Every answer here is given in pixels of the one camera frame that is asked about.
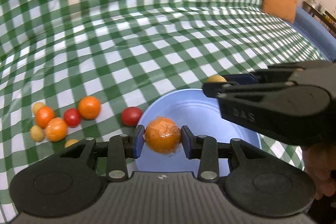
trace circular pad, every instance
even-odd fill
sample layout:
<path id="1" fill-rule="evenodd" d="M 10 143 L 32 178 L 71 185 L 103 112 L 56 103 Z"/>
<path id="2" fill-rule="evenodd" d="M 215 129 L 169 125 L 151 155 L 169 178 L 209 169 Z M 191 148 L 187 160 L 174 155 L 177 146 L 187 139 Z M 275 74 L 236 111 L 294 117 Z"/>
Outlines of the circular pad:
<path id="1" fill-rule="evenodd" d="M 223 187 L 238 207 L 263 217 L 302 213 L 315 195 L 314 183 L 307 174 L 276 158 L 240 163 L 226 177 Z"/>
<path id="2" fill-rule="evenodd" d="M 102 188 L 101 178 L 85 163 L 52 157 L 14 176 L 9 192 L 19 212 L 61 217 L 89 207 Z"/>

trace tomato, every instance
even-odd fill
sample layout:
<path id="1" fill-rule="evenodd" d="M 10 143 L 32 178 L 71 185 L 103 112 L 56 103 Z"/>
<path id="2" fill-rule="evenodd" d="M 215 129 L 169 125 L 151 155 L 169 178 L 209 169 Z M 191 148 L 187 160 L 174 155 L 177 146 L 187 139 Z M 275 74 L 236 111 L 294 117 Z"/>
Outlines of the tomato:
<path id="1" fill-rule="evenodd" d="M 124 109 L 121 114 L 121 120 L 125 125 L 135 127 L 138 124 L 142 113 L 143 112 L 140 108 L 131 106 Z"/>
<path id="2" fill-rule="evenodd" d="M 37 112 L 44 106 L 45 104 L 43 104 L 42 102 L 35 103 L 32 108 L 34 115 L 36 116 Z"/>
<path id="3" fill-rule="evenodd" d="M 67 148 L 69 147 L 70 145 L 73 145 L 75 143 L 79 142 L 79 140 L 76 140 L 76 139 L 72 139 L 72 140 L 68 140 L 65 145 L 64 145 L 64 148 Z"/>
<path id="4" fill-rule="evenodd" d="M 62 118 L 53 118 L 45 128 L 45 135 L 52 142 L 63 140 L 68 132 L 68 126 Z"/>
<path id="5" fill-rule="evenodd" d="M 35 121 L 39 127 L 45 128 L 53 118 L 55 118 L 54 111 L 50 107 L 44 106 L 36 113 Z"/>
<path id="6" fill-rule="evenodd" d="M 84 97 L 78 104 L 78 111 L 80 115 L 87 120 L 97 118 L 100 113 L 100 109 L 100 101 L 93 96 Z"/>
<path id="7" fill-rule="evenodd" d="M 223 76 L 213 75 L 213 76 L 211 76 L 211 77 L 208 78 L 207 82 L 217 82 L 217 83 L 220 83 L 220 82 L 227 82 L 227 80 Z"/>
<path id="8" fill-rule="evenodd" d="M 30 129 L 30 137 L 35 142 L 42 142 L 44 140 L 44 131 L 39 126 L 33 126 Z"/>
<path id="9" fill-rule="evenodd" d="M 81 122 L 81 115 L 76 108 L 69 108 L 64 112 L 63 120 L 70 127 L 76 127 Z"/>

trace red cherry tomato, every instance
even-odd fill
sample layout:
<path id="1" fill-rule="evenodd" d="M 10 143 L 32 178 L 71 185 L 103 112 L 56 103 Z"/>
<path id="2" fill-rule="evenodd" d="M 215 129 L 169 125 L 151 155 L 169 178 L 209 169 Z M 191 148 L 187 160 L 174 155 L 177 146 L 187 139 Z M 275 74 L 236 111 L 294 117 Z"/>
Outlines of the red cherry tomato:
<path id="1" fill-rule="evenodd" d="M 76 127 L 81 122 L 81 115 L 76 108 L 69 108 L 64 112 L 63 120 L 70 127 Z"/>
<path id="2" fill-rule="evenodd" d="M 123 123 L 130 127 L 135 127 L 142 116 L 142 110 L 138 107 L 131 106 L 125 108 L 121 114 Z"/>

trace human hand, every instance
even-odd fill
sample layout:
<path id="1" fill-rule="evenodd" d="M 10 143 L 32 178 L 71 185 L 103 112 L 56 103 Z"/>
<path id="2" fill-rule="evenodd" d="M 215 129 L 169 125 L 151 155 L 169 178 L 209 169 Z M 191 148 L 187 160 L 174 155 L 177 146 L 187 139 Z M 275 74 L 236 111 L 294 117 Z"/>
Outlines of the human hand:
<path id="1" fill-rule="evenodd" d="M 336 180 L 331 171 L 336 170 L 336 145 L 315 144 L 302 147 L 304 171 L 310 175 L 316 186 L 315 199 L 323 195 L 332 196 L 336 192 Z"/>

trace small yellow ball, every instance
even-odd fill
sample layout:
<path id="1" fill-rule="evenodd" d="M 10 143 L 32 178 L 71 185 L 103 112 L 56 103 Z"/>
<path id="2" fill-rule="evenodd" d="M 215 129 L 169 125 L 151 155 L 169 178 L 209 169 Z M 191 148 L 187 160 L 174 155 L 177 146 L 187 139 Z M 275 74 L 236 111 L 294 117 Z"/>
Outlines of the small yellow ball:
<path id="1" fill-rule="evenodd" d="M 78 140 L 76 140 L 76 139 L 68 140 L 65 143 L 64 148 L 67 148 L 68 146 L 73 145 L 74 143 L 77 143 L 77 142 L 78 142 Z"/>
<path id="2" fill-rule="evenodd" d="M 42 142 L 44 140 L 44 132 L 43 129 L 40 128 L 39 126 L 33 126 L 30 129 L 30 137 L 35 141 L 35 142 Z"/>
<path id="3" fill-rule="evenodd" d="M 227 82 L 223 76 L 213 75 L 208 78 L 207 82 Z"/>
<path id="4" fill-rule="evenodd" d="M 37 112 L 42 108 L 44 107 L 45 104 L 43 104 L 42 102 L 37 102 L 33 105 L 33 113 L 34 115 L 36 116 Z"/>

